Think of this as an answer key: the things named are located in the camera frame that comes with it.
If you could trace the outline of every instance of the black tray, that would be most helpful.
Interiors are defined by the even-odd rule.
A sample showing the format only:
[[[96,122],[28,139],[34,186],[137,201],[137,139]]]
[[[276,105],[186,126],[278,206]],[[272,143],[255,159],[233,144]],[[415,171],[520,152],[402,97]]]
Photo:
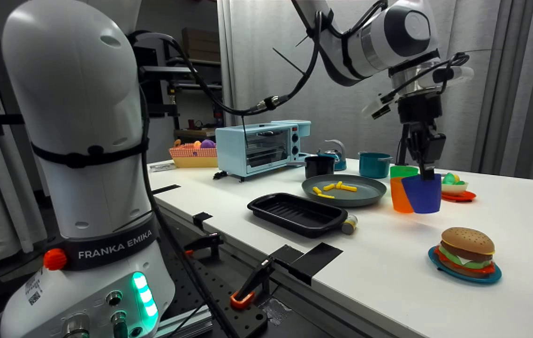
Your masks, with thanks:
[[[289,193],[270,193],[248,204],[255,216],[304,236],[321,236],[340,229],[347,212],[338,206],[308,201]]]

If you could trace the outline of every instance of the green led light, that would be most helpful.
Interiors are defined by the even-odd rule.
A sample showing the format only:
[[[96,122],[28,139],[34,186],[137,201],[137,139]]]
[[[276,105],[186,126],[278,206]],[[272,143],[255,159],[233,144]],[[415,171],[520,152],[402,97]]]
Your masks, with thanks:
[[[143,289],[143,287],[148,285],[148,280],[146,280],[146,276],[143,276],[143,272],[135,272],[133,274],[133,283],[135,283],[137,289]]]
[[[139,293],[139,297],[141,297],[141,300],[143,300],[144,304],[152,302],[152,293],[150,293],[150,289]]]
[[[156,308],[156,304],[152,302],[150,306],[146,306],[146,315],[148,317],[154,317],[158,313],[158,308]]]

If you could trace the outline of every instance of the blue cup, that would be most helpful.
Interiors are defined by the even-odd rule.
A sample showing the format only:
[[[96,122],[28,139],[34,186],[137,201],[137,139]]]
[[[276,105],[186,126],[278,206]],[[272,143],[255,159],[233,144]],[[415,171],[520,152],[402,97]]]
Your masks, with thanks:
[[[390,167],[390,156],[383,152],[360,152],[360,176],[364,178],[387,178]]]
[[[432,180],[424,180],[422,176],[405,176],[402,178],[402,186],[417,214],[439,212],[441,174],[435,174]]]

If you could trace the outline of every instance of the white table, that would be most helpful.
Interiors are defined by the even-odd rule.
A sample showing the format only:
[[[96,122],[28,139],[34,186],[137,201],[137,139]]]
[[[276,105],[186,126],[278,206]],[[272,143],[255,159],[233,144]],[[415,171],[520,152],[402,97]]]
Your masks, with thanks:
[[[152,186],[178,184],[159,193],[167,212],[191,218],[208,212],[208,229],[225,233],[263,255],[289,244],[300,251],[319,242],[343,250],[313,276],[313,289],[349,310],[370,308],[424,336],[439,338],[533,338],[533,180],[467,174],[473,204],[443,203],[439,214],[402,216],[388,195],[379,206],[351,210],[355,235],[304,238],[255,218],[248,203],[287,191],[304,195],[304,169],[289,169],[255,180],[212,180],[216,169],[173,169],[152,174]],[[492,287],[458,281],[428,261],[426,251],[447,227],[475,227],[495,242],[503,280]]]

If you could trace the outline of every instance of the blue plate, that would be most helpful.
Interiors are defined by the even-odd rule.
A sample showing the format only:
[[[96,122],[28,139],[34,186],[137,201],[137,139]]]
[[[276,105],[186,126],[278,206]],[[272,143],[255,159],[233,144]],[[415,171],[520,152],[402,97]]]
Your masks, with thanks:
[[[452,278],[458,278],[458,280],[463,280],[463,281],[469,281],[469,283],[494,285],[494,283],[497,283],[497,281],[501,280],[501,276],[503,276],[503,270],[501,270],[497,265],[495,265],[494,274],[484,276],[484,278],[465,276],[465,274],[460,274],[460,272],[456,272],[456,270],[450,270],[450,268],[447,268],[447,266],[437,259],[435,248],[437,248],[437,246],[430,248],[430,251],[428,251],[432,263],[437,266],[437,270],[443,270],[443,272],[450,274]]]

